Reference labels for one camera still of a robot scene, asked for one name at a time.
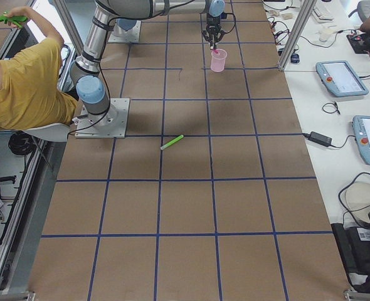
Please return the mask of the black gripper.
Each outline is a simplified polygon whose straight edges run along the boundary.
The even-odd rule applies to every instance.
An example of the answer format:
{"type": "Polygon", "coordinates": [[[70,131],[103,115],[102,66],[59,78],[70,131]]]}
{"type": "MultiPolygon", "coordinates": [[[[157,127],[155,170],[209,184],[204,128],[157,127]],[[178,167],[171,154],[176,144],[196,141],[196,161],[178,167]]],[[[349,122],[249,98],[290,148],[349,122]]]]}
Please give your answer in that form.
{"type": "Polygon", "coordinates": [[[209,48],[213,49],[213,43],[216,47],[224,35],[225,31],[221,27],[221,15],[212,16],[207,14],[206,27],[202,30],[202,36],[209,43],[209,48]]]}

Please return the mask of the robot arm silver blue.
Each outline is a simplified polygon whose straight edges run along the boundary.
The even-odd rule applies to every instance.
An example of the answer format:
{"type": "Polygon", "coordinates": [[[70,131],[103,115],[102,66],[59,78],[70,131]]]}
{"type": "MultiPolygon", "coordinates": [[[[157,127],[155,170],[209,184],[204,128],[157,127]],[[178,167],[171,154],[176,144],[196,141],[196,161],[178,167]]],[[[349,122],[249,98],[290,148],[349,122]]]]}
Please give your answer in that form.
{"type": "Polygon", "coordinates": [[[115,118],[106,86],[99,79],[100,62],[115,20],[130,25],[170,14],[205,14],[206,29],[202,31],[210,48],[216,49],[225,31],[221,29],[224,1],[96,1],[96,9],[82,53],[72,65],[70,75],[79,98],[88,112],[92,127],[100,128],[115,118]]]}
{"type": "MultiPolygon", "coordinates": [[[[209,43],[209,47],[215,53],[218,52],[217,44],[221,42],[223,37],[230,33],[236,24],[236,18],[233,18],[234,25],[229,31],[225,31],[221,26],[221,19],[224,17],[226,19],[226,13],[219,13],[218,16],[213,16],[211,13],[205,14],[206,26],[201,31],[201,36],[205,42],[209,43]]],[[[124,31],[129,31],[135,27],[136,19],[118,19],[117,26],[122,28],[124,31]]]]}

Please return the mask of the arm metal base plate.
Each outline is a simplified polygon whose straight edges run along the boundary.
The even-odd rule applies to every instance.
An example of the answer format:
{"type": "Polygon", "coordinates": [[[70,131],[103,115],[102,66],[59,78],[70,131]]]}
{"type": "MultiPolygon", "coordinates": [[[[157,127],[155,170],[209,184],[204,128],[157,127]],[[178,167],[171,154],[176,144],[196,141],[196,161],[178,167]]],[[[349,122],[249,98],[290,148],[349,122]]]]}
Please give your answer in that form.
{"type": "Polygon", "coordinates": [[[141,21],[139,20],[116,19],[108,42],[116,44],[138,43],[140,28],[141,21]]]}
{"type": "Polygon", "coordinates": [[[127,120],[130,107],[129,98],[111,98],[107,113],[100,115],[91,114],[87,108],[90,105],[83,104],[80,118],[77,122],[77,130],[74,132],[77,139],[109,139],[125,137],[127,120]]]}

